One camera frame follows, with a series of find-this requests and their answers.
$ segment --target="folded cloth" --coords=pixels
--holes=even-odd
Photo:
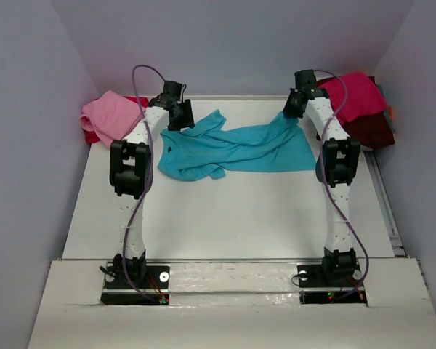
[[[107,91],[101,98],[82,108],[81,127],[95,132],[107,146],[129,134],[140,120],[139,107],[115,92]]]
[[[123,96],[123,97],[126,98],[127,100],[130,100],[131,102],[136,103],[137,105],[136,97],[133,96]],[[141,97],[140,105],[146,108],[148,106],[148,99],[145,97]],[[83,131],[84,131],[84,139],[86,140],[87,144],[97,143],[100,141],[100,138],[99,136],[97,136],[97,133],[95,133],[95,131],[86,131],[85,129],[83,129]]]
[[[225,169],[250,172],[313,170],[315,158],[297,125],[279,113],[266,125],[221,130],[226,118],[214,111],[182,132],[164,130],[158,168],[177,180],[218,179]]]
[[[347,86],[349,97],[345,106],[337,114],[341,124],[354,121],[359,116],[381,113],[387,104],[381,92],[362,72],[341,76]],[[321,84],[328,91],[331,107],[336,110],[344,100],[344,87],[338,79]]]
[[[346,122],[342,128],[350,137],[357,138],[361,145],[373,150],[386,148],[395,143],[394,134],[382,112]]]

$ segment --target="red cloth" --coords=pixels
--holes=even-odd
[[[84,131],[84,139],[86,140],[87,144],[97,143],[100,141],[99,136],[97,136],[97,133],[95,131]]]
[[[374,115],[386,109],[386,100],[382,96],[378,87],[362,72],[351,73],[341,76],[346,84],[349,96],[344,107],[337,114],[341,125],[344,122],[352,122],[359,116]],[[336,110],[344,100],[344,87],[338,79],[331,79],[322,83],[328,91],[331,107]]]
[[[372,84],[376,83],[374,76],[369,76],[368,78]],[[322,79],[317,81],[317,85],[320,86],[332,79],[334,78]],[[344,123],[342,128],[350,137],[357,138],[362,145],[374,150],[385,148],[395,143],[394,135],[383,111],[374,115],[361,115],[352,122]]]
[[[133,96],[123,96],[123,97],[137,104],[136,97]],[[140,104],[142,107],[146,108],[148,106],[148,98],[141,97]],[[100,141],[100,138],[97,136],[95,131],[86,131],[86,130],[83,131],[84,131],[84,139],[86,140],[87,144],[97,143]]]

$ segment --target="red wire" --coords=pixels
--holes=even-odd
[[[150,285],[150,288],[155,292],[155,294],[158,293],[158,291],[156,290],[155,286],[152,284],[152,281],[150,281],[150,279],[147,280],[148,284]]]
[[[357,284],[350,278],[350,276],[347,277],[347,280],[349,280],[349,282],[354,285],[354,287],[357,287]],[[358,289],[357,290],[358,294],[362,294],[362,292]]]
[[[160,295],[165,298],[165,295],[163,294],[163,292],[160,290],[160,287],[158,287],[157,282],[155,281],[155,279],[153,278],[153,276],[149,275],[150,280],[153,282],[153,285],[156,287],[156,289],[158,290],[158,292],[160,293]]]

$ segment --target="dark red cloth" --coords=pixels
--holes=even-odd
[[[317,81],[317,85],[320,86],[332,79],[334,78],[321,79]],[[369,79],[376,84],[374,76],[369,76]],[[362,145],[374,150],[395,143],[394,135],[383,112],[363,115],[352,122],[345,122],[342,128],[350,137],[359,139]]]
[[[123,96],[127,100],[130,100],[134,103],[137,103],[136,97],[133,96]],[[142,107],[146,108],[148,106],[148,98],[141,97],[140,98],[140,104]],[[86,140],[87,144],[97,143],[100,141],[100,138],[97,136],[97,134],[94,131],[84,131],[84,139]]]

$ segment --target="pink towel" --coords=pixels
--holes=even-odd
[[[129,134],[139,120],[137,104],[112,91],[82,107],[82,129],[95,131],[107,147],[113,140],[121,140]]]
[[[381,113],[387,104],[379,89],[362,72],[341,76],[349,91],[349,97],[337,118],[341,124],[352,122],[359,116]],[[321,84],[328,91],[331,107],[335,111],[344,99],[344,87],[337,79]]]

